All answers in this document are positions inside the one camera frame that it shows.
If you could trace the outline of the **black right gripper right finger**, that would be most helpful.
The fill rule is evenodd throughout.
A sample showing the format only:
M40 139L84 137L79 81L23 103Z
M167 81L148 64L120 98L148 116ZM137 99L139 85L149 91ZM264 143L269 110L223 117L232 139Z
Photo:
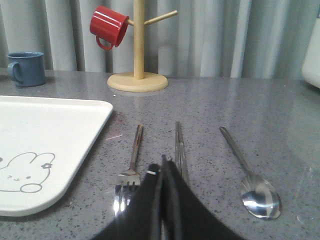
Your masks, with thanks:
M242 240L200 202L178 172L162 155L164 222L170 240Z

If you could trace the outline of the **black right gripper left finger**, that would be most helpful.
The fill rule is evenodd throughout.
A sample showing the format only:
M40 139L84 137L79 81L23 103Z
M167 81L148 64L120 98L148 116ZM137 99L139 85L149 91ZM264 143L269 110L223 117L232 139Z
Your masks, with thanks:
M130 204L94 240L160 240L161 167L150 164Z

